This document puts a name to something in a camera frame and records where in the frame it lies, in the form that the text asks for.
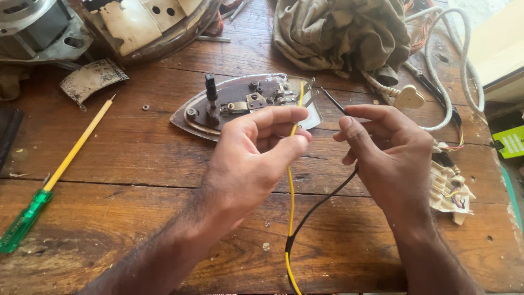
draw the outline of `green screwdriver handle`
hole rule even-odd
[[[45,191],[44,189],[36,191],[31,204],[18,214],[18,217],[16,217],[15,221],[0,239],[0,253],[9,253],[18,246],[18,243],[35,222],[45,203],[51,200],[52,195],[53,192]]]

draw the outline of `yellow-green tag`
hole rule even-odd
[[[524,126],[493,134],[495,148],[505,159],[524,155]]]

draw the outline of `hand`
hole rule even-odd
[[[265,107],[225,124],[203,180],[213,208],[227,211],[237,226],[260,205],[311,142],[300,127],[289,136],[294,122],[307,117],[303,107]]]
[[[429,188],[433,137],[399,110],[362,104],[346,112],[371,121],[342,117],[336,141],[347,141],[345,165],[358,160],[358,176],[395,227],[430,222]]]

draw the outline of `khaki cloth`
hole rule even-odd
[[[402,0],[278,0],[273,42],[303,70],[341,70],[354,53],[359,70],[397,72],[410,50]]]

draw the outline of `black knob shaft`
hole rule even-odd
[[[212,74],[205,75],[205,90],[211,108],[216,108],[215,101],[219,98],[219,95],[216,93],[215,78]]]

